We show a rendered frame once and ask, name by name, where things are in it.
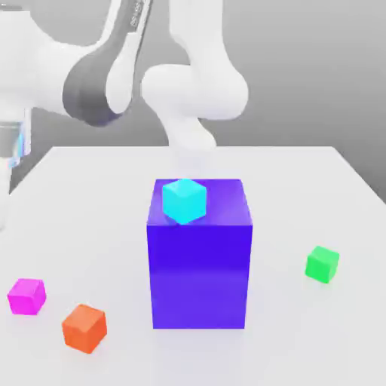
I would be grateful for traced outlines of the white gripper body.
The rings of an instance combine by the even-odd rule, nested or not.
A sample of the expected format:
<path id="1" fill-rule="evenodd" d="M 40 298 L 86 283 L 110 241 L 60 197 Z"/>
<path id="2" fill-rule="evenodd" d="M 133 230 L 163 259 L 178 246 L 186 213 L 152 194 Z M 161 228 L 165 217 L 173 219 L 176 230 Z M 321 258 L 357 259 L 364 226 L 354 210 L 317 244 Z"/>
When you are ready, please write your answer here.
<path id="1" fill-rule="evenodd" d="M 9 159 L 0 158 L 0 231 L 5 228 L 8 217 L 11 173 Z"/>

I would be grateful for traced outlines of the small magenta cube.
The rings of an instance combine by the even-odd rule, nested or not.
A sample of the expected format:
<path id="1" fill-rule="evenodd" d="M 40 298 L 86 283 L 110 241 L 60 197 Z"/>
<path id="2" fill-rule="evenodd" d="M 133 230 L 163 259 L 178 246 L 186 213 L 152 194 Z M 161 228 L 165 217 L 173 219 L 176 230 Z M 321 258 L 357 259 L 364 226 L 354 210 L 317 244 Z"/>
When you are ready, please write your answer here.
<path id="1" fill-rule="evenodd" d="M 13 314 L 37 315 L 46 301 L 43 280 L 19 278 L 7 294 Z"/>

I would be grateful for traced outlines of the small orange cube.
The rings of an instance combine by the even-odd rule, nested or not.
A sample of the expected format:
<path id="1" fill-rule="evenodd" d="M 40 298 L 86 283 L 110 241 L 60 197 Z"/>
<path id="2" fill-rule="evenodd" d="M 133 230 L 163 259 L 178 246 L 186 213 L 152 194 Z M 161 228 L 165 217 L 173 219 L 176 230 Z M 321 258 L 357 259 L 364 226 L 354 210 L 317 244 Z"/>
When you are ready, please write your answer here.
<path id="1" fill-rule="evenodd" d="M 64 342 L 71 348 L 91 354 L 107 334 L 106 313 L 80 304 L 62 322 Z"/>

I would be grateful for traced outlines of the small cyan cube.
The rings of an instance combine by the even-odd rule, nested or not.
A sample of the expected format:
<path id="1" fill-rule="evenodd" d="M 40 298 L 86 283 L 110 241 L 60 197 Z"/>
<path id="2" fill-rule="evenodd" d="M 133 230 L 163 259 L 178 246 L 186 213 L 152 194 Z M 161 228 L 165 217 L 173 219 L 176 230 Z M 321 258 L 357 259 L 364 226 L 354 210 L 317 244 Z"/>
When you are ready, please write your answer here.
<path id="1" fill-rule="evenodd" d="M 180 225 L 206 216 L 207 188 L 192 179 L 178 179 L 162 187 L 163 213 Z"/>

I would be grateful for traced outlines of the small green cube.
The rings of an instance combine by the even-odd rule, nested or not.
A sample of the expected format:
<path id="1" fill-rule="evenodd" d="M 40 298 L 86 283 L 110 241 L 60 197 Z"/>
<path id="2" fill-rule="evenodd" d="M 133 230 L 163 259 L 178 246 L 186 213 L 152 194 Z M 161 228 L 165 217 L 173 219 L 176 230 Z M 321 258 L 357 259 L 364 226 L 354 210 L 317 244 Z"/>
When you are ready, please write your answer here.
<path id="1" fill-rule="evenodd" d="M 336 273 L 339 253 L 316 246 L 307 257 L 305 275 L 321 283 L 329 283 Z"/>

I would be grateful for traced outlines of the large purple box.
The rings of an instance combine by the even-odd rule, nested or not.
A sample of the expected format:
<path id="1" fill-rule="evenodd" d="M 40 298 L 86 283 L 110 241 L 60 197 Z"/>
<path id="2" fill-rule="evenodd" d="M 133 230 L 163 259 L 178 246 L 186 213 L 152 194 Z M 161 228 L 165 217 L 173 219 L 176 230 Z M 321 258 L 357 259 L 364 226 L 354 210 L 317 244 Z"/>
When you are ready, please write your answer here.
<path id="1" fill-rule="evenodd" d="M 156 329 L 245 326 L 253 221 L 239 179 L 202 179 L 207 214 L 187 225 L 164 215 L 157 179 L 146 223 Z"/>

